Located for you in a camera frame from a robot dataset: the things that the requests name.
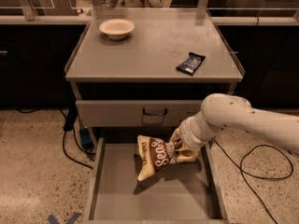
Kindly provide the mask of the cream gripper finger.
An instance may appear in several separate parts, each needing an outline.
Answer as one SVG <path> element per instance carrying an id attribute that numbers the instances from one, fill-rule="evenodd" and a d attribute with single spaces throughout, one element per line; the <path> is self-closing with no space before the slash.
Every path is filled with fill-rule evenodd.
<path id="1" fill-rule="evenodd" d="M 175 157 L 177 162 L 195 161 L 199 155 L 199 148 L 188 147 L 184 143 L 175 144 Z"/>
<path id="2" fill-rule="evenodd" d="M 174 147 L 182 147 L 182 140 L 179 134 L 179 128 L 176 128 L 172 133 L 170 142 L 174 144 Z"/>

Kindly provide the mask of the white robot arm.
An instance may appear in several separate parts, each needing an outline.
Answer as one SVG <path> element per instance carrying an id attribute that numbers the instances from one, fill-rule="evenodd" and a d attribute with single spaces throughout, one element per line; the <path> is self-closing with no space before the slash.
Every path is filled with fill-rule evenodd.
<path id="1" fill-rule="evenodd" d="M 245 98 L 208 95 L 200 111 L 183 120 L 171 137 L 177 162 L 194 161 L 211 139 L 232 129 L 242 130 L 299 154 L 299 117 L 255 109 Z"/>

